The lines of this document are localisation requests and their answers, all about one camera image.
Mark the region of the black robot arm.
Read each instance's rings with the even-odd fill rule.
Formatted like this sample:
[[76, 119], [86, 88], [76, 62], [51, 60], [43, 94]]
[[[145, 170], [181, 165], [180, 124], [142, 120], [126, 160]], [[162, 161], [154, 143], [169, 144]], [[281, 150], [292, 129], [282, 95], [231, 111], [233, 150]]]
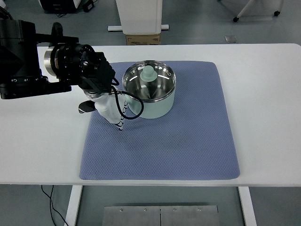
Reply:
[[79, 112], [99, 111], [110, 123], [126, 118], [126, 92], [119, 91], [115, 71], [102, 52], [63, 36], [61, 24], [51, 34], [36, 33], [22, 20], [0, 22], [0, 96], [17, 99], [63, 93], [79, 86], [89, 100]]

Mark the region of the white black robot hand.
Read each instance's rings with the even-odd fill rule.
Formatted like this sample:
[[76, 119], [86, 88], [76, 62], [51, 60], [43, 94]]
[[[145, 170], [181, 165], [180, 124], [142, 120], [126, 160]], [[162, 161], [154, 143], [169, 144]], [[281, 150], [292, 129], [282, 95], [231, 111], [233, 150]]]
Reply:
[[127, 111], [127, 101], [124, 95], [117, 94], [117, 100], [114, 94], [84, 92], [88, 101], [79, 104], [79, 113], [89, 113], [98, 111], [98, 113], [111, 124], [115, 124], [119, 130], [123, 129], [124, 116], [119, 112], [119, 107], [124, 115]]

